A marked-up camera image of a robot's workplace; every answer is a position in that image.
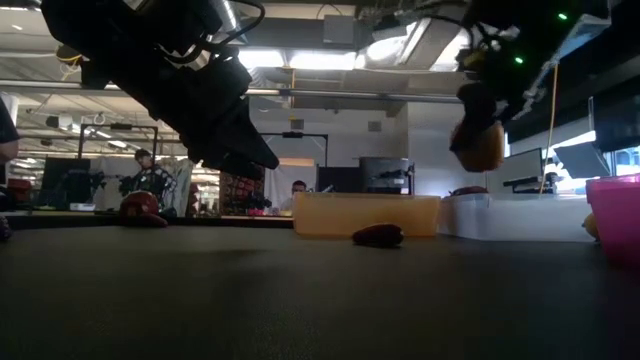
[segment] pink container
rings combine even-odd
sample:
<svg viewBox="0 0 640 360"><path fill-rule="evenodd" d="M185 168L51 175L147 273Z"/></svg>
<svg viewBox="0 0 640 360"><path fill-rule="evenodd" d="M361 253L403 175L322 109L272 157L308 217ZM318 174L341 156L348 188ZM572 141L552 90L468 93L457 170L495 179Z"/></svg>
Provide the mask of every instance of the pink container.
<svg viewBox="0 0 640 360"><path fill-rule="evenodd" d="M607 258L640 268L640 174L590 180L587 200Z"/></svg>

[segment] orange container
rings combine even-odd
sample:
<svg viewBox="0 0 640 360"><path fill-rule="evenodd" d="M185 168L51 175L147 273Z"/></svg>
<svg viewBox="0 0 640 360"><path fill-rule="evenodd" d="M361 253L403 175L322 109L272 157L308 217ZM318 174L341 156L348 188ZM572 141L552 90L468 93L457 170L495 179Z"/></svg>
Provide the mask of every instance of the orange container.
<svg viewBox="0 0 640 360"><path fill-rule="evenodd" d="M367 226L391 223L409 237L436 235L440 197L296 193L295 231L302 236L351 237Z"/></svg>

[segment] white container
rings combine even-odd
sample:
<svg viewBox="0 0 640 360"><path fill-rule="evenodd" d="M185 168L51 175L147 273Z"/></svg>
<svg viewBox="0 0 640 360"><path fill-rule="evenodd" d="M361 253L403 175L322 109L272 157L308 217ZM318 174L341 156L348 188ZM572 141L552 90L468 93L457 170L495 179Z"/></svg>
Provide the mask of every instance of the white container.
<svg viewBox="0 0 640 360"><path fill-rule="evenodd" d="M440 203L438 233L493 241L593 242L586 196L471 194Z"/></svg>

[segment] table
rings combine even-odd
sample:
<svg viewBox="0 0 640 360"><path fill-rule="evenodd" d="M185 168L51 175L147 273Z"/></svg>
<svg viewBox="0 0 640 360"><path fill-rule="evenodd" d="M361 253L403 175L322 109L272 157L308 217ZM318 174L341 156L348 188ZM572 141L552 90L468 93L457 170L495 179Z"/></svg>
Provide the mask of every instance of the table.
<svg viewBox="0 0 640 360"><path fill-rule="evenodd" d="M639 335L638 277L593 244L231 227L0 244L0 359L637 359Z"/></svg>

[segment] orange plastic bin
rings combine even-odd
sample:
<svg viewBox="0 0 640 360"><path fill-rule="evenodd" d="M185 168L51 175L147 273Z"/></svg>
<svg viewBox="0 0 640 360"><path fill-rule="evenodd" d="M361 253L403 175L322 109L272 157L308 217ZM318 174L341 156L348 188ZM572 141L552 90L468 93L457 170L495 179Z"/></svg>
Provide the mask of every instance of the orange plastic bin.
<svg viewBox="0 0 640 360"><path fill-rule="evenodd" d="M296 193L295 231L302 236L351 237L367 226L392 223L408 237L436 235L440 197Z"/></svg>

